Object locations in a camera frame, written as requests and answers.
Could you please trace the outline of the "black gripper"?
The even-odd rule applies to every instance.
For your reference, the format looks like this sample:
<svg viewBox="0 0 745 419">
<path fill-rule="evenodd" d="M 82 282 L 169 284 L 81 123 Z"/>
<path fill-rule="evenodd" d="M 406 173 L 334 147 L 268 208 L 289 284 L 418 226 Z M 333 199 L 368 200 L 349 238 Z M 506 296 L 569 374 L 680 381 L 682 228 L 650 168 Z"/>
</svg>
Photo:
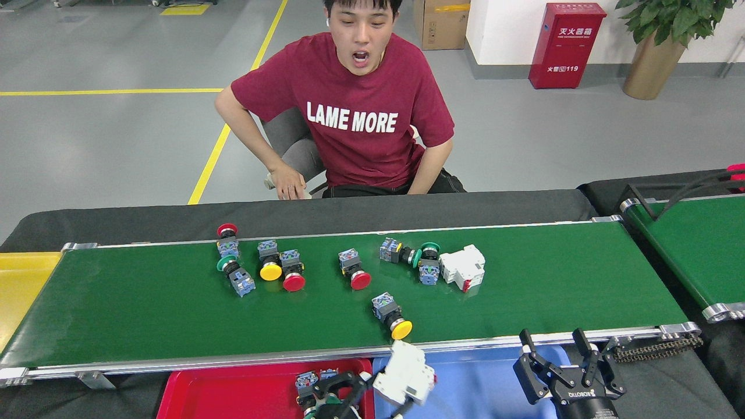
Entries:
<svg viewBox="0 0 745 419">
<path fill-rule="evenodd" d="M 341 388 L 349 388 L 345 401 L 357 401 L 356 409 L 361 418 L 375 418 L 374 390 L 371 389 L 373 374 L 370 373 L 340 373 L 332 377 L 320 379 L 313 385 L 313 395 L 316 399 L 325 399 L 328 395 L 340 397 Z M 317 406 L 313 418 L 352 418 L 352 406 L 344 404 L 324 404 Z"/>
<path fill-rule="evenodd" d="M 522 329 L 519 339 L 521 355 L 513 369 L 530 404 L 551 393 L 557 418 L 619 418 L 613 401 L 625 395 L 626 385 L 615 371 L 615 359 L 591 344 L 582 329 L 574 331 L 574 343 L 583 356 L 577 390 L 570 388 L 570 377 L 561 366 L 538 353 L 528 329 Z M 557 382 L 567 388 L 551 389 Z"/>
</svg>

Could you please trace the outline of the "person's right hand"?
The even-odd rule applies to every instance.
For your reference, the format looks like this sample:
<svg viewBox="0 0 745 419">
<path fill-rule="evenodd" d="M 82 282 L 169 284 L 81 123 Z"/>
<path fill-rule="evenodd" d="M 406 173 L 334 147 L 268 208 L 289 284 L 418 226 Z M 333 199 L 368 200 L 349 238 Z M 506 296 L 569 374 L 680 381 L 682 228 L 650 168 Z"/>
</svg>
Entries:
<svg viewBox="0 0 745 419">
<path fill-rule="evenodd" d="M 287 164 L 279 164 L 269 169 L 269 176 L 280 201 L 306 199 L 306 181 L 303 175 Z"/>
</svg>

